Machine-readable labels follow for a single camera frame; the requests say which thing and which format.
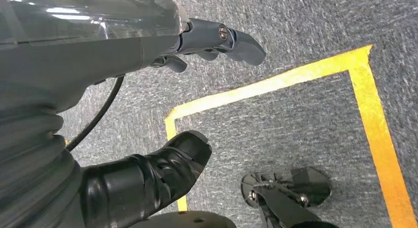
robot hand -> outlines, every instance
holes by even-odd
[[[266,57],[266,52],[250,35],[227,28],[222,23],[191,18],[188,28],[179,36],[177,49],[157,58],[151,67],[166,66],[180,73],[186,70],[187,64],[177,55],[197,54],[212,61],[219,53],[254,66],[261,64]]]

black metal bracket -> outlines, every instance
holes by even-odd
[[[260,209],[264,227],[337,228],[306,209],[331,195],[330,180],[310,167],[291,172],[291,180],[283,180],[277,173],[251,173],[242,180],[243,197],[248,205]]]

yellow tape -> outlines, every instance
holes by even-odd
[[[368,55],[371,48],[372,45],[368,45],[289,70],[248,86],[206,96],[177,106],[166,118],[167,137],[170,139],[176,135],[175,120],[178,118],[349,70],[392,225],[394,228],[417,228],[412,205],[369,66]],[[186,198],[180,199],[177,203],[180,211],[187,210]]]
[[[370,66],[358,66],[349,72],[392,225],[416,228],[417,221]]]

black rubber sleeve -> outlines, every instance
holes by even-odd
[[[84,168],[86,227],[128,227],[167,207],[190,191],[210,154],[207,139],[189,131],[149,155]]]

metal bolt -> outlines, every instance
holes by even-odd
[[[225,26],[219,27],[219,37],[221,40],[226,40],[228,38],[228,29]]]
[[[302,193],[300,195],[300,197],[301,197],[301,202],[303,203],[303,206],[304,207],[307,207],[308,206],[308,203],[309,203],[308,196],[306,196],[306,194]]]
[[[249,200],[251,200],[251,201],[255,201],[255,200],[257,199],[257,194],[256,194],[253,190],[251,190],[251,191],[248,193],[248,198],[249,198]]]

